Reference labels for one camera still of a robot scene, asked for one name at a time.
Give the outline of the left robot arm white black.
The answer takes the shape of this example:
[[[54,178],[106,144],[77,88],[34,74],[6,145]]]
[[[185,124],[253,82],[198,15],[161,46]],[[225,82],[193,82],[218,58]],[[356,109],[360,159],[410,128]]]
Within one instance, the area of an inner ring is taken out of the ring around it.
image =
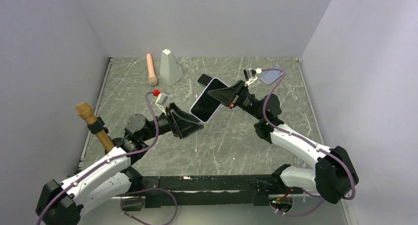
[[[180,139],[203,129],[194,116],[170,103],[165,112],[153,120],[134,114],[125,127],[125,136],[116,144],[107,134],[104,122],[86,103],[76,106],[78,115],[96,135],[107,154],[80,173],[58,183],[47,182],[35,212],[37,224],[75,225],[88,209],[116,195],[136,195],[142,187],[141,177],[131,166],[156,144],[162,134],[172,132]]]

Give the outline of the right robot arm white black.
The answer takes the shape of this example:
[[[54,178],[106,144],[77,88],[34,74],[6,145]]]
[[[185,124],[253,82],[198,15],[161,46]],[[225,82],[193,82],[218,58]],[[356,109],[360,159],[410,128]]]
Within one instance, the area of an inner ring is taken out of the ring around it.
[[[312,141],[281,121],[280,101],[272,92],[258,100],[239,80],[231,87],[210,90],[208,95],[230,109],[239,107],[258,119],[254,127],[259,138],[283,147],[310,166],[309,169],[294,166],[277,169],[278,176],[272,179],[276,192],[300,188],[332,204],[341,199],[354,199],[359,178],[348,152],[341,146],[330,148]]]

